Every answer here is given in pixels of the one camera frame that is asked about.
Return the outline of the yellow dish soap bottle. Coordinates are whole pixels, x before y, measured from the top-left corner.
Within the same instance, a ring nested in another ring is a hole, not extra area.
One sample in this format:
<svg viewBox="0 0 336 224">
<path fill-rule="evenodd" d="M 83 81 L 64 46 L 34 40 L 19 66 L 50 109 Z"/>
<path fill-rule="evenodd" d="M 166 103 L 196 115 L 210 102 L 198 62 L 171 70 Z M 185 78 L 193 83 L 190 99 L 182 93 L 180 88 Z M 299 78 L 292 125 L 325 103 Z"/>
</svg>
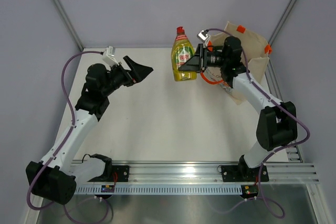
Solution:
<svg viewBox="0 0 336 224">
<path fill-rule="evenodd" d="M 179 67 L 185 64 L 194 55 L 194 48 L 185 34 L 182 26 L 176 29 L 176 37 L 171 51 L 173 77 L 176 82 L 195 80 L 194 72 L 179 71 Z"/>
</svg>

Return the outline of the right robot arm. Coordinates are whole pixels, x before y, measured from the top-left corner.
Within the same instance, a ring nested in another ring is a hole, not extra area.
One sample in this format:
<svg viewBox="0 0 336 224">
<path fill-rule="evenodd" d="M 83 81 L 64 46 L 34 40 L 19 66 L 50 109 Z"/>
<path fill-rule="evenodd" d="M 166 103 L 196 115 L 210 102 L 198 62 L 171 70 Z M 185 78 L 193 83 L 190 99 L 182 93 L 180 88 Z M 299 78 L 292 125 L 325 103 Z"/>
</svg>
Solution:
<svg viewBox="0 0 336 224">
<path fill-rule="evenodd" d="M 237 165 L 238 176 L 250 180 L 269 154 L 297 139 L 298 130 L 295 105 L 282 102 L 262 88 L 242 63 L 244 53 L 240 39 L 229 36 L 220 51 L 209 51 L 199 44 L 195 54 L 178 69 L 203 73 L 208 67 L 218 68 L 222 80 L 242 93 L 258 113 L 257 141 L 248 153 L 240 157 Z"/>
</svg>

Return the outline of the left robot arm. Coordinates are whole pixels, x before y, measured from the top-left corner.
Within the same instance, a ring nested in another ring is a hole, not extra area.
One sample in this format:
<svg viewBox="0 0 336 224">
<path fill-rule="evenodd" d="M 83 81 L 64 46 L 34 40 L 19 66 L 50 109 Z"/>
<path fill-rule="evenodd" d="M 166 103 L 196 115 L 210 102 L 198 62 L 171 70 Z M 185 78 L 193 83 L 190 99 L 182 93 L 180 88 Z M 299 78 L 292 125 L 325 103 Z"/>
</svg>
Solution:
<svg viewBox="0 0 336 224">
<path fill-rule="evenodd" d="M 140 83 L 153 72 L 153 68 L 138 64 L 128 56 L 123 59 L 129 66 L 128 70 L 118 62 L 109 68 L 101 63 L 88 68 L 81 96 L 75 106 L 70 106 L 70 125 L 40 161 L 31 161 L 27 165 L 29 189 L 26 201 L 31 209 L 36 209 L 31 195 L 65 205 L 75 194 L 77 185 L 118 180 L 112 159 L 101 154 L 90 155 L 88 161 L 74 170 L 70 167 L 79 147 L 108 108 L 109 95 L 121 86 L 131 87 Z"/>
</svg>

